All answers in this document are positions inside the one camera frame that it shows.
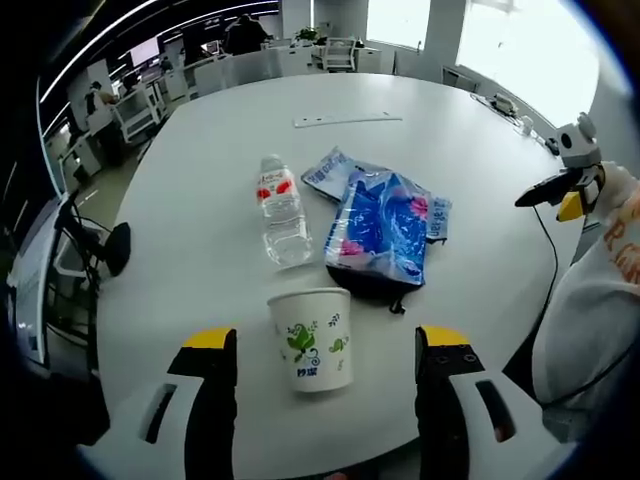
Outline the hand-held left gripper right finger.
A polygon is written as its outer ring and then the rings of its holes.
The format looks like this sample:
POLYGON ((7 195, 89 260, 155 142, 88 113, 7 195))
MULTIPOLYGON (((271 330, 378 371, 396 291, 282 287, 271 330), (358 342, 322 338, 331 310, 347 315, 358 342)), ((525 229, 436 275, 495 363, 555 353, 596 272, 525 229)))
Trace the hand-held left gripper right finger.
POLYGON ((461 333, 416 328, 415 381, 421 478, 547 479, 566 460, 541 407, 461 333))

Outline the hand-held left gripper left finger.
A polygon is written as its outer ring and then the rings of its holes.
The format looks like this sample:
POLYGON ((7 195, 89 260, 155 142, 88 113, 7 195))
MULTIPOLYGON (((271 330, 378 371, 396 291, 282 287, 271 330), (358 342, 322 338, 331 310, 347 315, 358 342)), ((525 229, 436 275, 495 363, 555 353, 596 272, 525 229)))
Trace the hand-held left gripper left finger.
POLYGON ((235 329, 192 335, 82 456, 101 479, 232 479, 237 374, 235 329))

